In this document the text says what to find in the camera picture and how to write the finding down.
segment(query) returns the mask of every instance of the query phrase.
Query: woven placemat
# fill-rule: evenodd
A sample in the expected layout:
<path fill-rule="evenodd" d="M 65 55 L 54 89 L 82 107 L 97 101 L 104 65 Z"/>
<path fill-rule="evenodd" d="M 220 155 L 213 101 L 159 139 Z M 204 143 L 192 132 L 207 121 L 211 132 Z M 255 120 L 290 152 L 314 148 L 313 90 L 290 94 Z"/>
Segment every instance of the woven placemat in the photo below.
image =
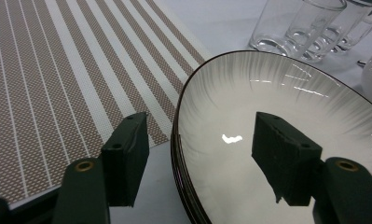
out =
<path fill-rule="evenodd" d="M 187 77 L 210 58 L 153 0 L 0 0 L 0 197 L 59 185 L 121 120 L 169 140 Z"/>

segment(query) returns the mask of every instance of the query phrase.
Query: glass tumbler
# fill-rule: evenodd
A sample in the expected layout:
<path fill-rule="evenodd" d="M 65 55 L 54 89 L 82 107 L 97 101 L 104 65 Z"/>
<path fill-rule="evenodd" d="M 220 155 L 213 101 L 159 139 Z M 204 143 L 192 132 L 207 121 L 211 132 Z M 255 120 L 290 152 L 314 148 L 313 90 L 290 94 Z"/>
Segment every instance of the glass tumbler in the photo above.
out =
<path fill-rule="evenodd" d="M 372 0 L 347 0 L 346 8 L 332 21 L 301 57 L 317 63 L 345 37 L 352 27 L 372 11 Z"/>
<path fill-rule="evenodd" d="M 300 58 L 345 7 L 345 0 L 268 0 L 249 47 Z"/>
<path fill-rule="evenodd" d="M 372 11 L 354 26 L 351 31 L 334 47 L 335 53 L 345 53 L 372 31 Z"/>

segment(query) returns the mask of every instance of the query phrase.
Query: stack of plates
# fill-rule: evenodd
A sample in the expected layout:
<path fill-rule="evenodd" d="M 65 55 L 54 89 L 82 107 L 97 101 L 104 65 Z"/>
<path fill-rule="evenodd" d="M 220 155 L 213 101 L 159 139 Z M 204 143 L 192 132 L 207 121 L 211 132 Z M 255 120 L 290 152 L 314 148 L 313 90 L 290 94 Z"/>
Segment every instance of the stack of plates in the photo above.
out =
<path fill-rule="evenodd" d="M 172 166 L 196 223 L 314 223 L 312 207 L 275 202 L 255 163 L 257 111 L 282 117 L 323 147 L 372 174 L 372 104 L 340 81 L 276 54 L 237 51 L 202 65 L 181 94 Z"/>

